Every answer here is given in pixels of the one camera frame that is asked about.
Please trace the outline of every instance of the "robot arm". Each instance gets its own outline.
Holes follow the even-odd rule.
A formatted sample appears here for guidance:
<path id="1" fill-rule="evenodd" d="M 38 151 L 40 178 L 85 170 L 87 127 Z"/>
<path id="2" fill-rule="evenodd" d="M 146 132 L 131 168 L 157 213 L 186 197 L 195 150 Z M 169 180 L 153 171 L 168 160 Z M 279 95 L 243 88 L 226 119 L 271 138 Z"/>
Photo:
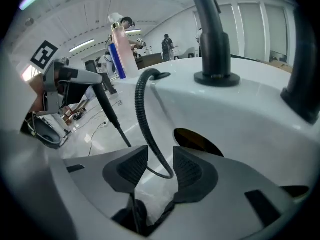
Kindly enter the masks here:
<path id="1" fill-rule="evenodd" d="M 79 103 L 89 86 L 102 82 L 99 74 L 79 70 L 68 64 L 67 60 L 54 60 L 44 73 L 44 110 L 38 113 L 39 116 L 56 114 L 62 107 Z"/>

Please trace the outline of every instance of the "white curved surface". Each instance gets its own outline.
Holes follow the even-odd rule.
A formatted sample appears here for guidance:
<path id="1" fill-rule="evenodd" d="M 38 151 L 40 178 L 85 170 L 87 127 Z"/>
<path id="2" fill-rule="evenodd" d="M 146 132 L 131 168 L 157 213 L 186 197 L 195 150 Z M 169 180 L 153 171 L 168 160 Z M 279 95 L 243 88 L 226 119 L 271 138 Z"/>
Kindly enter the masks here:
<path id="1" fill-rule="evenodd" d="M 145 93 L 148 122 L 161 151 L 170 158 L 177 144 L 174 129 L 186 128 L 210 140 L 226 158 L 253 167 L 279 186 L 311 186 L 320 164 L 318 137 L 314 126 L 280 97 L 290 74 L 235 58 L 231 67 L 241 76 L 240 85 L 219 88 L 194 81 L 202 68 L 200 58 L 153 66 L 171 73 L 148 83 Z M 118 81 L 131 94 L 128 102 L 134 100 L 137 80 Z"/>

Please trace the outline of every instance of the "black mount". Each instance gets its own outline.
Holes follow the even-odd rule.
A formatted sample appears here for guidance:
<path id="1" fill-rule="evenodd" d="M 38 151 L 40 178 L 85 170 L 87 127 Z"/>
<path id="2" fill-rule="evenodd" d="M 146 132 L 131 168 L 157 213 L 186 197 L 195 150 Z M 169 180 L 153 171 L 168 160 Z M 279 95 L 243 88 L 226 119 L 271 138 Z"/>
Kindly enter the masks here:
<path id="1" fill-rule="evenodd" d="M 229 36 L 223 30 L 217 1 L 194 0 L 194 3 L 202 26 L 202 72 L 196 73 L 194 80 L 213 87 L 237 86 L 240 77 L 231 73 Z"/>
<path id="2" fill-rule="evenodd" d="M 153 75 L 150 77 L 150 81 L 160 80 L 163 78 L 167 78 L 169 76 L 171 76 L 171 73 L 169 73 L 169 72 L 161 73 L 160 75 Z"/>
<path id="3" fill-rule="evenodd" d="M 303 12 L 294 10 L 296 50 L 293 71 L 281 98 L 309 124 L 314 125 L 320 112 L 319 52 L 315 31 Z"/>

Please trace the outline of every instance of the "white ceiling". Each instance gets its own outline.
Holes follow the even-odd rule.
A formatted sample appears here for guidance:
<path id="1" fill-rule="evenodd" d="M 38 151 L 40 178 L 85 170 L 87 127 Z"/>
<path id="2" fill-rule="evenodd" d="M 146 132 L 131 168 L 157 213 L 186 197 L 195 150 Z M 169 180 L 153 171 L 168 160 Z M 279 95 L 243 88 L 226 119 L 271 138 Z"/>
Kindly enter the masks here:
<path id="1" fill-rule="evenodd" d="M 111 13 L 131 17 L 142 29 L 140 36 L 132 37 L 137 39 L 192 6 L 193 0 L 37 0 L 17 12 L 4 44 L 14 65 L 27 63 L 44 40 L 58 47 L 60 55 L 71 57 L 78 51 L 70 54 L 70 49 L 91 39 L 92 47 L 103 48 L 111 32 Z M 29 27 L 28 18 L 34 19 Z"/>

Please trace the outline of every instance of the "person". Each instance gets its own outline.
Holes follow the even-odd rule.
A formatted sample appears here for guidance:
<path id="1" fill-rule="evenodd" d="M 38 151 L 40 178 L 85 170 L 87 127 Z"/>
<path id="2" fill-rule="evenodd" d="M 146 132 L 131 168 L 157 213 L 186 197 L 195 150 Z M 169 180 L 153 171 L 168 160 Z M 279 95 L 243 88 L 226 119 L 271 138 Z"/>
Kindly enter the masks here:
<path id="1" fill-rule="evenodd" d="M 136 24 L 134 23 L 134 21 L 130 17 L 122 18 L 120 20 L 120 24 L 121 24 L 121 26 L 123 26 L 124 30 L 128 30 L 129 28 L 136 26 Z M 110 37 L 109 37 L 109 39 L 108 39 L 108 41 L 107 41 L 105 46 L 107 47 L 107 45 L 109 46 L 112 43 L 113 43 L 113 39 L 112 39 L 112 35 L 110 35 Z M 134 50 L 135 48 L 141 49 L 142 47 L 146 47 L 147 46 L 147 44 L 144 41 L 135 42 L 135 41 L 129 40 L 129 43 L 131 45 L 131 49 L 132 50 Z"/>
<path id="2" fill-rule="evenodd" d="M 162 54 L 163 54 L 163 60 L 165 62 L 174 60 L 173 48 L 174 48 L 174 43 L 172 42 L 171 38 L 169 38 L 169 35 L 165 34 L 164 40 L 162 41 Z"/>
<path id="3" fill-rule="evenodd" d="M 201 53 L 201 44 L 200 44 L 200 38 L 202 36 L 202 27 L 199 29 L 199 31 L 195 34 L 195 39 L 199 44 L 199 57 L 202 57 Z"/>
<path id="4" fill-rule="evenodd" d="M 98 57 L 95 60 L 95 66 L 96 66 L 96 70 L 99 73 L 99 75 L 102 76 L 102 83 L 104 84 L 104 86 L 107 88 L 107 90 L 109 91 L 109 93 L 111 95 L 116 94 L 117 90 L 113 87 L 110 78 L 108 76 L 108 71 L 107 71 L 107 66 L 106 63 L 101 63 L 100 62 L 101 57 Z"/>

